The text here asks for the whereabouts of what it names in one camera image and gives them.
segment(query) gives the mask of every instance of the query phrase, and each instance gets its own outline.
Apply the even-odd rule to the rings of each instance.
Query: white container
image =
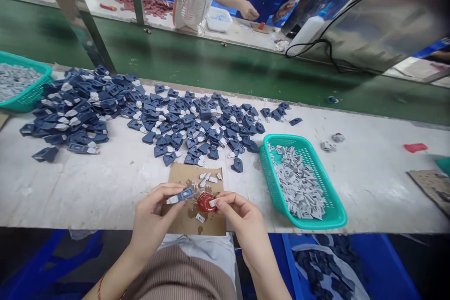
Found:
[[[206,23],[208,24],[208,29],[226,33],[230,29],[233,20],[228,11],[211,7],[208,15],[206,15]]]
[[[302,43],[309,43],[312,42],[312,38],[316,35],[316,33],[322,28],[323,24],[325,23],[325,20],[323,17],[327,13],[327,9],[330,6],[328,6],[320,12],[317,16],[310,17],[303,27],[300,29],[300,31],[297,33],[297,35],[294,37],[292,42],[289,44],[289,47],[296,44],[302,44]],[[287,51],[287,54],[289,56],[294,56],[299,53],[301,53],[306,47],[310,47],[311,45],[300,45],[292,47]]]

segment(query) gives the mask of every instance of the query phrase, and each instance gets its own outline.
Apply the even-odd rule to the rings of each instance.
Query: green plastic basket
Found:
[[[28,113],[34,108],[34,103],[42,98],[42,85],[52,82],[52,69],[43,63],[22,56],[0,51],[0,63],[33,68],[42,76],[31,86],[25,88],[19,95],[9,101],[0,103],[0,108],[15,113]]]
[[[285,198],[281,192],[275,168],[270,158],[269,147],[281,145],[284,147],[295,148],[295,152],[303,156],[303,163],[308,164],[314,169],[314,176],[317,178],[319,187],[323,190],[323,197],[326,199],[325,214],[323,220],[319,219],[299,219],[294,217],[286,205]],[[281,163],[282,155],[276,151],[272,151],[276,163]],[[320,162],[319,156],[314,150],[311,143],[304,137],[294,135],[271,134],[264,137],[264,142],[260,147],[260,156],[262,168],[266,176],[267,185],[269,186],[270,196],[272,198],[275,209],[284,214],[296,226],[305,230],[326,230],[342,227],[347,224],[347,213],[342,205],[338,194],[336,193],[327,172]]]

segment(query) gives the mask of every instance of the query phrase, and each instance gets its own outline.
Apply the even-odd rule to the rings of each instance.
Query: white plastic bottle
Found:
[[[300,31],[294,37],[292,42],[289,44],[289,47],[296,44],[312,42],[311,39],[313,38],[313,36],[316,35],[316,33],[319,31],[320,28],[322,28],[323,24],[325,23],[323,17],[327,13],[327,9],[330,5],[331,3],[329,3],[327,7],[325,7],[318,15],[310,17],[305,22],[303,27],[300,29]],[[306,47],[309,47],[309,45],[299,45],[292,47],[287,51],[287,54],[289,56],[297,55],[298,53],[301,53]]]

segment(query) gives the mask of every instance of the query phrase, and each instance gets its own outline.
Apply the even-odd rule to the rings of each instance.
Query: workbench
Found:
[[[56,0],[21,0],[31,3],[36,3],[40,5],[50,6],[58,8],[58,4]],[[124,22],[132,22],[136,21],[136,15],[131,11],[122,11],[120,10],[123,7],[123,4],[116,2],[115,0],[85,0],[86,5],[89,8],[89,11],[92,15],[97,17],[102,17],[106,19],[119,20]],[[104,4],[107,6],[114,6],[117,8],[117,11],[113,12],[108,9],[104,9],[100,7],[100,4]],[[152,15],[146,15],[147,25],[151,27],[156,27],[164,30],[175,31],[175,27],[172,22],[172,16],[167,13],[166,19],[163,20],[160,17],[154,17]],[[203,38],[225,41],[229,43],[235,43],[247,47],[258,48],[266,51],[275,51],[276,40],[288,40],[281,32],[278,27],[271,27],[272,32],[270,34],[263,34],[259,32],[255,32],[250,27],[250,21],[232,18],[233,23],[227,33],[220,33],[217,31],[212,31],[208,29],[206,24],[206,20],[203,20],[199,31],[194,31],[189,27],[183,27],[180,30],[176,30],[178,32],[182,32],[184,34],[199,36]]]
[[[142,80],[149,93],[153,82]],[[197,96],[212,90],[168,85]],[[279,101],[220,92],[230,102],[250,103],[257,110],[274,109]],[[253,138],[258,145],[267,134],[284,133],[307,138],[317,151],[348,215],[347,226],[323,233],[450,233],[450,221],[406,174],[409,170],[436,169],[436,156],[450,155],[450,130],[417,122],[291,104],[288,123],[262,120],[266,133]],[[169,177],[169,167],[154,158],[153,146],[143,134],[127,127],[122,117],[107,123],[110,141],[100,144],[100,154],[79,155],[61,149],[55,163],[38,163],[31,155],[47,144],[22,137],[19,129],[32,114],[13,116],[0,131],[0,226],[131,230],[136,203]],[[320,143],[334,133],[346,141],[326,153]],[[409,153],[403,144],[425,143],[427,151]],[[186,153],[185,144],[181,151]],[[272,233],[309,233],[294,227],[275,211],[258,154],[240,156],[243,173],[236,173],[227,159],[228,147],[218,161],[206,167],[222,167],[224,190],[235,191],[261,210]],[[184,161],[181,156],[176,161]]]

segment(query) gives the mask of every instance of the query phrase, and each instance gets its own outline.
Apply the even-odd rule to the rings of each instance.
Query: hand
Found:
[[[249,269],[258,270],[274,255],[263,215],[255,205],[234,192],[221,192],[217,198],[217,212],[233,225],[245,263]]]
[[[246,20],[253,21],[259,18],[258,11],[248,0],[242,0],[237,10],[240,11],[242,17]]]
[[[161,183],[137,204],[133,235],[128,246],[137,261],[147,262],[156,252],[186,201],[174,204],[164,216],[156,214],[156,209],[184,188],[186,186],[178,183]]]
[[[295,5],[295,0],[289,0],[288,2],[285,2],[283,5],[281,5],[280,9],[277,12],[277,17],[281,19],[283,16],[288,14],[291,9]]]

